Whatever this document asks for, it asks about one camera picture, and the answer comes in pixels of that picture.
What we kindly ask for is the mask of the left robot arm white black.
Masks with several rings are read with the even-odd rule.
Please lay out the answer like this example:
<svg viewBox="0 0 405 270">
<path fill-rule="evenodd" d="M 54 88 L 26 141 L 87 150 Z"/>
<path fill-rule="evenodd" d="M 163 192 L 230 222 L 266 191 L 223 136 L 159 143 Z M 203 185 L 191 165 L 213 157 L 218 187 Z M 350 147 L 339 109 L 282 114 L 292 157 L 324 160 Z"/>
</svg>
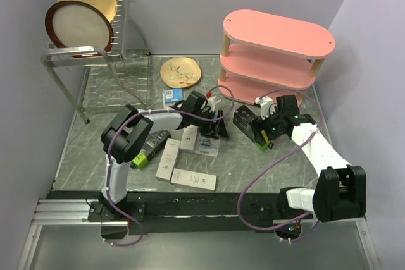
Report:
<svg viewBox="0 0 405 270">
<path fill-rule="evenodd" d="M 231 114 L 215 109 L 211 92 L 192 91 L 166 109 L 138 110 L 127 104 L 101 134 L 106 156 L 106 179 L 98 201 L 103 213 L 116 221 L 125 215 L 129 163 L 139 154 L 151 132 L 181 130 L 194 125 L 209 135 L 227 138 L 223 119 Z"/>
</svg>

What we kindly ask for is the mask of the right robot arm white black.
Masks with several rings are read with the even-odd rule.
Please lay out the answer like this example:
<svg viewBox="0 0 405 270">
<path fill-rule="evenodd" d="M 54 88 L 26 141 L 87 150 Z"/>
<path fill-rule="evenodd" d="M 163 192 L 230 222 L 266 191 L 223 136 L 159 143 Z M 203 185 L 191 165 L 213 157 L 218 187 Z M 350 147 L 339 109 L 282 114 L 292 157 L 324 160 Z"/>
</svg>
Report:
<svg viewBox="0 0 405 270">
<path fill-rule="evenodd" d="M 321 222 L 362 218 L 366 213 L 366 172 L 341 157 L 308 114 L 301 114 L 294 95 L 276 98 L 276 106 L 260 121 L 273 140 L 288 136 L 307 157 L 318 176 L 314 189 L 282 190 L 277 211 L 291 218 L 298 211 L 312 212 Z"/>
</svg>

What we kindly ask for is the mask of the pink three-tier shelf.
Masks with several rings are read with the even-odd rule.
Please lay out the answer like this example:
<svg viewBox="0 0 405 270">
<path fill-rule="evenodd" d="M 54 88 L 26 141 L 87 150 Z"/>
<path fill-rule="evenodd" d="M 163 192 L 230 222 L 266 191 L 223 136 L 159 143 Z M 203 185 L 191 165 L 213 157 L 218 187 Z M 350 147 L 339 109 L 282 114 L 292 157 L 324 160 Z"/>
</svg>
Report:
<svg viewBox="0 0 405 270">
<path fill-rule="evenodd" d="M 334 36 L 321 25 L 251 9 L 233 11 L 223 21 L 220 92 L 248 104 L 264 94 L 301 99 L 334 49 Z"/>
</svg>

